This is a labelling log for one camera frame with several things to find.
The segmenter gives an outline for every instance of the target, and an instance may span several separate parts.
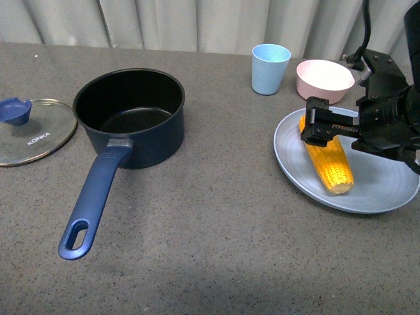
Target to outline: light blue cup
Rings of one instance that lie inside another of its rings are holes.
[[[261,44],[252,50],[252,88],[262,95],[277,92],[291,57],[280,45]]]

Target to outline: saucepan handle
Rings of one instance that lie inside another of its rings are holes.
[[[62,258],[79,259],[91,249],[114,175],[132,151],[130,141],[111,139],[93,162],[58,245],[58,254]],[[77,235],[83,230],[86,230],[83,241],[74,248]]]

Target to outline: light blue plate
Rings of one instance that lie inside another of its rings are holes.
[[[357,116],[344,108],[333,112]],[[299,132],[299,120],[305,109],[286,116],[274,133],[274,151],[278,163],[290,181],[306,195],[332,208],[353,213],[382,213],[397,209],[414,198],[420,176],[405,163],[373,156],[351,148],[353,138],[339,136],[353,171],[354,187],[345,194],[327,191],[306,152]]]

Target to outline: handle hole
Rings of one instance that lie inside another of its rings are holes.
[[[73,225],[70,237],[66,244],[67,249],[73,250],[82,246],[88,227],[89,225],[86,221],[79,221]]]

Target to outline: lid knob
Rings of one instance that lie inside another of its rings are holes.
[[[16,97],[2,100],[0,102],[0,122],[21,126],[28,122],[31,108],[30,100],[22,102]]]

